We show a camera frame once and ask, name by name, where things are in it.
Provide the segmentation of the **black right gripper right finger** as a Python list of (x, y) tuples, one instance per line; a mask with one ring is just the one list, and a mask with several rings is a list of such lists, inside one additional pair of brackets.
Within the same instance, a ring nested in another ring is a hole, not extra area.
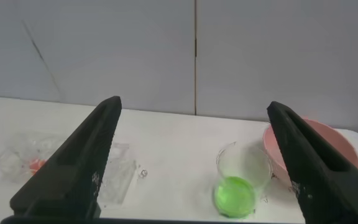
[(306, 223), (358, 224), (358, 168), (291, 108), (267, 108)]

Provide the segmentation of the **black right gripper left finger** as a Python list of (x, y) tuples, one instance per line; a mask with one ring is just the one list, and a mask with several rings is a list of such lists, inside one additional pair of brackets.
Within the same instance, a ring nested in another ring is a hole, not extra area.
[(11, 198), (14, 216), (98, 217), (97, 198), (121, 110), (118, 96), (102, 101)]

